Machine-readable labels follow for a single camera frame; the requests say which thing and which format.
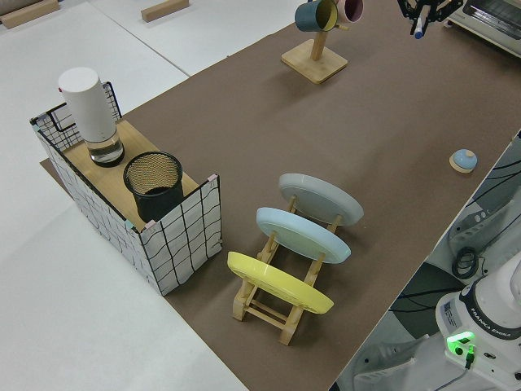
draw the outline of wooden mug holder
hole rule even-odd
[[[301,43],[282,55],[283,63],[315,84],[320,84],[344,69],[348,61],[325,47],[327,32],[319,31],[315,39]]]
[[[292,196],[290,199],[290,204],[287,208],[287,211],[290,213],[295,213],[295,201],[296,197]],[[339,215],[335,221],[327,226],[327,230],[335,233],[337,226],[341,223],[342,217]],[[262,250],[257,254],[257,259],[266,264],[270,264],[272,259],[274,258],[275,253],[278,249],[278,243],[275,241],[275,233],[272,233],[268,241]],[[308,273],[304,278],[304,282],[309,286],[313,286],[315,281],[317,280],[318,272],[322,267],[323,260],[325,258],[325,254],[321,253],[316,261],[312,261],[309,267]],[[243,279],[243,283],[241,288],[237,292],[234,298],[233,304],[233,316],[237,320],[242,321],[246,313],[250,313],[255,315],[257,318],[260,318],[267,323],[272,324],[275,327],[281,329],[280,336],[278,338],[279,342],[284,345],[289,345],[293,334],[295,334],[296,328],[299,325],[300,318],[304,313],[304,308],[302,306],[293,305],[291,307],[291,311],[288,316],[279,313],[277,310],[267,306],[266,304],[261,303],[256,300],[258,287],[253,283],[250,283],[246,279]]]

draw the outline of white table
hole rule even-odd
[[[88,2],[0,26],[2,390],[244,389],[39,165],[28,120],[63,102],[61,72],[88,66],[127,112],[186,75]]]
[[[190,5],[152,22],[141,10],[161,0],[90,0],[124,29],[194,75],[294,22],[304,0],[190,0]]]

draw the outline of plate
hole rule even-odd
[[[319,222],[332,224],[340,215],[339,225],[351,226],[364,215],[364,209],[348,193],[315,177],[284,174],[278,180],[278,188],[288,202],[296,196],[296,209]]]
[[[304,281],[255,258],[229,252],[228,267],[240,278],[309,312],[324,314],[334,304],[329,297]]]
[[[257,225],[275,241],[304,257],[317,260],[326,254],[325,263],[342,263],[351,255],[346,243],[323,226],[296,214],[274,208],[257,210]]]

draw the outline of wooden base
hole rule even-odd
[[[141,10],[141,17],[146,22],[152,22],[153,20],[172,14],[175,11],[187,8],[189,5],[188,0],[168,0]]]
[[[319,59],[312,59],[313,44],[313,39],[301,43],[284,53],[282,61],[313,83],[320,84],[344,69],[348,61],[326,47]]]
[[[64,152],[64,155],[89,179],[114,208],[132,222],[138,231],[141,231],[145,222],[138,215],[134,196],[123,183],[123,171],[133,157],[143,152],[159,151],[159,148],[148,141],[129,122],[119,121],[116,126],[120,140],[125,147],[125,156],[116,167],[104,168],[96,165],[90,159],[85,143],[78,143],[74,147],[70,147]],[[186,173],[183,173],[182,190],[184,195],[188,195],[197,187],[197,183]]]
[[[288,212],[296,212],[295,201],[296,198],[295,196],[293,196],[290,199]],[[341,218],[341,216],[338,216],[336,220],[333,222],[333,224],[330,224],[327,227],[327,230],[334,233],[336,231],[336,227],[340,224]],[[269,236],[268,241],[262,248],[262,251],[260,251],[260,253],[257,254],[257,259],[269,265],[277,251],[277,248],[278,243],[275,241],[275,233],[273,233]],[[311,287],[315,284],[315,281],[317,280],[318,272],[322,267],[324,257],[325,255],[321,254],[316,261],[311,262],[308,274],[304,279],[304,282]],[[260,318],[265,322],[280,328],[281,333],[278,338],[278,341],[284,345],[289,345],[291,338],[295,334],[296,328],[299,325],[299,321],[302,317],[302,314],[304,313],[304,309],[300,306],[294,305],[291,307],[289,315],[286,316],[284,314],[280,314],[279,312],[268,307],[267,305],[264,305],[259,301],[255,300],[256,293],[257,286],[244,279],[241,288],[239,289],[234,298],[234,318],[242,321],[247,312],[252,315],[255,315],[257,318]]]
[[[43,0],[22,8],[21,10],[0,16],[0,22],[8,29],[12,29],[13,27],[20,26],[23,23],[35,20],[40,16],[50,14],[58,9],[58,0]]]

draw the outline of toaster oven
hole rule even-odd
[[[449,21],[521,57],[521,0],[466,0]]]

